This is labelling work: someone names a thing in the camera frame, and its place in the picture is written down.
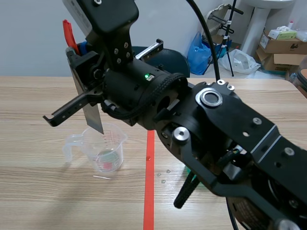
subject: black cable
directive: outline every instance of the black cable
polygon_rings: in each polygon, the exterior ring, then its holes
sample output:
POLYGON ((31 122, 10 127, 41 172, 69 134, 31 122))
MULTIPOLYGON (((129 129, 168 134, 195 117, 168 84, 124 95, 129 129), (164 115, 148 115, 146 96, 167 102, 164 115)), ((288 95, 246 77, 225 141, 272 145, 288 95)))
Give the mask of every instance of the black cable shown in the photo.
POLYGON ((206 24, 205 19, 203 18, 203 15, 201 14, 200 9, 198 8, 198 6, 194 2, 194 0, 187 0, 187 2, 192 7, 194 12, 196 13, 196 16, 198 17, 198 20, 200 21, 201 26, 202 26, 205 34, 206 34, 206 37, 207 37, 207 40, 208 40, 208 44, 209 44, 209 47, 210 47, 210 50, 211 50, 212 58, 213 58, 215 79, 216 79, 216 81, 218 81, 220 79, 220 71, 219 71, 219 65, 217 63, 217 57, 216 57, 216 53, 215 53, 215 49, 214 49, 214 44, 213 44, 213 40, 212 40, 210 31, 208 29, 208 26, 206 24))
POLYGON ((229 217, 230 217, 232 227, 234 228, 234 230, 239 230, 238 225, 236 224, 236 219, 235 219, 234 215, 232 214, 232 212, 230 210, 227 197, 226 197, 226 204, 227 204, 228 214, 229 214, 229 217))

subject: clear measuring cup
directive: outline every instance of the clear measuring cup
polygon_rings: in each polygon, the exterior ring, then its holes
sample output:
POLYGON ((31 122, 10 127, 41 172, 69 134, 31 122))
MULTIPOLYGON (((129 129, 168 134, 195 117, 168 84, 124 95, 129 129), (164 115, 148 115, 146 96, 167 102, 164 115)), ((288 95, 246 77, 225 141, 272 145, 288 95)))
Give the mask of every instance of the clear measuring cup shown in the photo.
POLYGON ((66 162, 72 161, 71 148, 78 146, 99 172, 112 172, 121 166, 122 143, 127 139, 127 135, 116 125, 109 123, 102 123, 102 125, 104 134, 89 127, 79 135, 66 138, 66 144, 62 148, 66 162))

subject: wooden table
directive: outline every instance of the wooden table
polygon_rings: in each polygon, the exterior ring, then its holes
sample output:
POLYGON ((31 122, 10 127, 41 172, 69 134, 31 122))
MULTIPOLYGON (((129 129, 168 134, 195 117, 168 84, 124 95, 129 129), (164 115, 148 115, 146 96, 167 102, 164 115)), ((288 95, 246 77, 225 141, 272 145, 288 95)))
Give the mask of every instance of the wooden table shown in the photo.
MULTIPOLYGON (((228 81, 244 102, 307 149, 307 100, 291 83, 228 81)), ((112 180, 93 177, 99 173, 78 149, 70 165, 61 150, 68 135, 87 128, 82 111, 57 128, 42 118, 74 96, 72 78, 0 77, 1 230, 143 229, 146 130, 101 114, 103 122, 118 125, 129 139, 120 170, 109 175, 112 180)), ((182 210, 173 207, 185 177, 184 165, 156 138, 155 229, 232 229, 225 199, 202 186, 182 210)))

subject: cup handle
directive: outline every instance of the cup handle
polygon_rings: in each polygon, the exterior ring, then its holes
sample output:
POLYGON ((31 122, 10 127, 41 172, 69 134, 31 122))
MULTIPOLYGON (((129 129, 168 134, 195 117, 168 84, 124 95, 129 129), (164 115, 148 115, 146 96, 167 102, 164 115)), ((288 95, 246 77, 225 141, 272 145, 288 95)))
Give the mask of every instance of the cup handle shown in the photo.
POLYGON ((72 161, 72 152, 71 148, 73 146, 81 146, 82 145, 83 135, 71 135, 66 138, 66 144, 63 146, 62 151, 64 153, 65 161, 72 161))

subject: robotic arm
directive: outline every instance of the robotic arm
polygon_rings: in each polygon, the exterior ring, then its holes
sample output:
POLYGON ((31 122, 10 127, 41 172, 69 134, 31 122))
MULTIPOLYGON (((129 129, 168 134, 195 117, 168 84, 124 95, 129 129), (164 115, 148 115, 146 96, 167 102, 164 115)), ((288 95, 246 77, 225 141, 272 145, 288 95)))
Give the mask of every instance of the robotic arm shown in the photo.
POLYGON ((101 104, 113 118, 156 130, 169 152, 191 169, 175 207, 203 183, 227 197, 245 229, 307 229, 305 150, 244 104, 217 72, 217 82, 191 85, 180 73, 146 64, 163 49, 161 40, 134 55, 129 35, 139 15, 134 0, 63 2, 85 34, 88 52, 66 50, 79 96, 52 118, 44 117, 51 126, 83 108, 87 124, 103 133, 101 104))

